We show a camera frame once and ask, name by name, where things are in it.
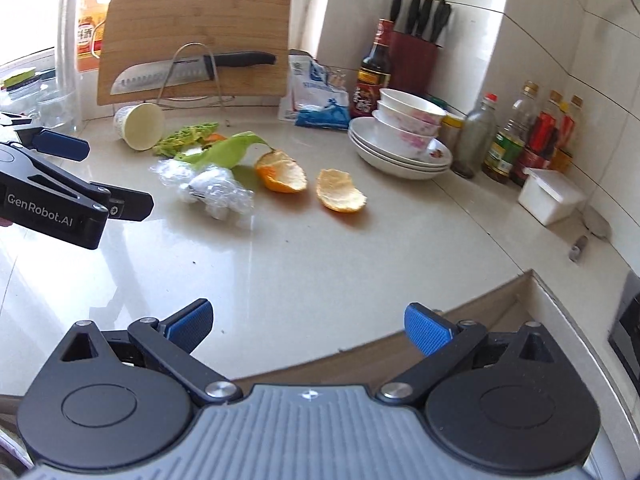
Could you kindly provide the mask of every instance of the plastic bag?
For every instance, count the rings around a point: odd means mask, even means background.
[[[343,79],[309,56],[289,56],[292,110],[284,119],[295,117],[296,126],[347,130],[351,117]]]
[[[224,220],[228,212],[250,214],[254,208],[254,192],[234,179],[231,170],[210,164],[201,171],[181,160],[161,160],[151,167],[166,186],[177,188],[182,202],[204,202],[205,211],[217,220]]]

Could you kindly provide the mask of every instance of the white countertop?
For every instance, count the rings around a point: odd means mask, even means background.
[[[569,246],[584,228],[571,218],[547,229],[516,202],[517,190],[452,173],[410,182],[368,166],[344,133],[296,128],[275,108],[228,108],[232,126],[252,130],[295,158],[310,189],[256,191],[251,218],[220,222],[186,205],[148,168],[156,158],[116,138],[111,118],[82,137],[90,156],[63,167],[85,180],[151,193],[140,223],[109,221],[100,247],[81,249],[20,226],[0,230],[0,393],[23,394],[66,330],[79,319],[123,329],[207,298],[212,333],[194,356],[237,378],[298,364],[396,332],[411,301],[444,311],[535,269],[574,316],[615,378],[629,408],[637,395],[606,338],[628,265],[591,240],[579,265]],[[166,112],[167,130],[219,118],[216,108]],[[265,152],[249,149],[251,166]],[[351,173],[366,209],[340,215],[315,197],[322,168]]]

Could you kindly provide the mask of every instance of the yellow bottle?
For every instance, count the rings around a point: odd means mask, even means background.
[[[100,63],[91,54],[91,38],[100,22],[107,17],[107,9],[111,0],[80,0],[78,14],[78,38],[76,41],[78,53],[78,72],[95,70]],[[94,52],[100,56],[104,26],[100,26],[95,33]]]

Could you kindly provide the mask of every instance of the cutting board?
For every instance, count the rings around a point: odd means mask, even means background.
[[[214,54],[263,50],[275,65],[220,68],[225,96],[283,96],[287,92],[290,0],[111,0],[104,24],[97,103],[155,99],[158,90],[111,95],[126,68],[171,59],[185,43],[206,44]],[[181,57],[204,54],[192,46]],[[216,83],[167,87],[165,97],[218,95]]]

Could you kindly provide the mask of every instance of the plastic wrap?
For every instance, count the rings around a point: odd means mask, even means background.
[[[209,165],[195,170],[192,164],[180,160],[161,160],[151,167],[165,186],[175,187],[182,202],[204,202],[205,211],[217,220],[228,212],[250,214],[254,208],[254,192],[234,179],[231,170]]]

